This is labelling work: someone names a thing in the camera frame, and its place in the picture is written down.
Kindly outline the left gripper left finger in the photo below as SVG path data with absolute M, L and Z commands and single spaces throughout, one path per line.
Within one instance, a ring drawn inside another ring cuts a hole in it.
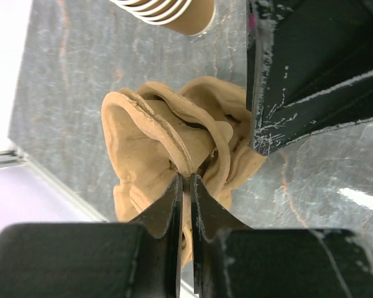
M 17 223 L 0 232 L 0 297 L 178 297 L 183 181 L 128 223 Z

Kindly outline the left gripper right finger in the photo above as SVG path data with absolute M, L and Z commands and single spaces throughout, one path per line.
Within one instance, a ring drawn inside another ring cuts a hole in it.
M 253 229 L 190 180 L 200 297 L 373 297 L 373 249 L 337 228 Z

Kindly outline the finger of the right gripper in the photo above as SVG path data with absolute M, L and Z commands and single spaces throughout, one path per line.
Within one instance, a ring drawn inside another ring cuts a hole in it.
M 373 1 L 248 1 L 251 148 L 373 121 Z

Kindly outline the cardboard cup carrier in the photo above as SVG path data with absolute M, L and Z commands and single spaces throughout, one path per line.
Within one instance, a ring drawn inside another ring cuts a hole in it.
M 160 82 L 137 89 L 143 97 L 157 96 L 182 120 L 202 125 L 215 144 L 213 158 L 203 175 L 214 198 L 244 184 L 258 172 L 266 158 L 249 147 L 251 112 L 246 109 L 246 90 L 212 76 L 191 80 L 178 92 Z
M 231 165 L 229 122 L 216 120 L 158 82 L 108 93 L 101 119 L 119 178 L 113 196 L 120 221 L 128 222 L 152 205 L 176 174 L 200 174 L 210 194 L 230 208 L 231 193 L 224 189 Z

